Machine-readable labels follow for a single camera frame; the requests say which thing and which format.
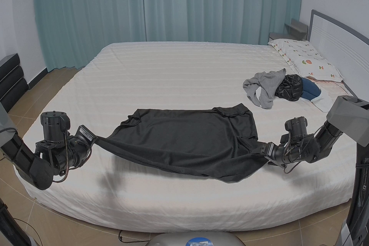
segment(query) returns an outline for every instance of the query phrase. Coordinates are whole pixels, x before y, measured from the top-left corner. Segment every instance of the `pile of clothes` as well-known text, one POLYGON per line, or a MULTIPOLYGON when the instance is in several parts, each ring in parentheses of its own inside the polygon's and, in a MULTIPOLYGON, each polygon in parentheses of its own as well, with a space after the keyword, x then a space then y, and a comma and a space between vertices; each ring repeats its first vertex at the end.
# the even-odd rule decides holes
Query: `pile of clothes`
POLYGON ((298 101, 303 98, 311 101, 323 112, 328 112, 333 101, 328 93, 307 78, 297 74, 286 75, 286 69, 256 73, 251 79, 246 79, 243 85, 248 98, 263 109, 271 109, 274 96, 288 101, 298 101))

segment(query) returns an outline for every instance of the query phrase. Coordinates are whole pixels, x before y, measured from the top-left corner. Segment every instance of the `white bed sheet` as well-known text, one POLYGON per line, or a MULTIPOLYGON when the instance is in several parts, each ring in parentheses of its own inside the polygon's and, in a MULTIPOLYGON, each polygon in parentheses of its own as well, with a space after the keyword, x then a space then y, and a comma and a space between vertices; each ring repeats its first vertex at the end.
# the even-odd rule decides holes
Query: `white bed sheet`
MULTIPOLYGON (((107 137, 137 108, 211 109, 243 103, 254 114, 259 140, 279 142, 284 122, 308 120, 308 132, 325 121, 312 103, 275 98, 271 110, 248 100, 242 83, 256 72, 287 69, 271 46, 206 42, 115 43, 78 72, 44 111, 67 112, 70 132, 86 125, 107 137)), ((325 83, 334 100, 345 94, 325 83)), ((39 120, 25 143, 43 138, 39 120)), ((61 184, 39 191, 20 178, 38 202, 69 216, 111 228, 142 232, 252 230, 302 218, 348 201, 356 145, 346 135, 331 154, 285 175, 265 165, 238 183, 164 172, 114 156, 98 146, 90 160, 61 184)))

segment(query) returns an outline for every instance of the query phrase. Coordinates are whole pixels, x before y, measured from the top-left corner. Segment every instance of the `white headboard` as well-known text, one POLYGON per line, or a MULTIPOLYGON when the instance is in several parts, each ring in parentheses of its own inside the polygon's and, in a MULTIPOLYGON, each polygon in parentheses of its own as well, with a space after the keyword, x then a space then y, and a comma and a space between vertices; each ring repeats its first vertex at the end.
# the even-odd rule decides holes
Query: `white headboard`
POLYGON ((316 10, 311 11, 307 40, 335 65, 346 87, 369 101, 369 39, 316 10))

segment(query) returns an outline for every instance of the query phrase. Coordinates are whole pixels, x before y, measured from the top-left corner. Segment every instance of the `blue logo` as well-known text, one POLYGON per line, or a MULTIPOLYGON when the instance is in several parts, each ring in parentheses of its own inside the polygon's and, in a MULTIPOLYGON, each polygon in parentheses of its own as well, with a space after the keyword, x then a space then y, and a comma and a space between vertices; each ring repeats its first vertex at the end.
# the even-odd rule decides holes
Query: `blue logo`
POLYGON ((186 246, 214 246, 214 245, 209 239, 198 237, 189 240, 186 246))

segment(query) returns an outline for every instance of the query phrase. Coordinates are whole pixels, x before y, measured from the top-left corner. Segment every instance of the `white label sticker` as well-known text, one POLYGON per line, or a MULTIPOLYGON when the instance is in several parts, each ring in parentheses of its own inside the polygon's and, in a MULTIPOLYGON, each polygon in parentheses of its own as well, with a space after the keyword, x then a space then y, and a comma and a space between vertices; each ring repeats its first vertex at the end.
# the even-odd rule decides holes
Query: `white label sticker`
POLYGON ((272 155, 273 147, 274 147, 274 143, 271 143, 269 147, 269 151, 268 151, 268 156, 272 155))
POLYGON ((87 133, 87 131, 85 129, 83 129, 82 127, 79 129, 79 132, 82 133, 85 137, 87 137, 90 141, 92 141, 92 136, 90 134, 87 133))

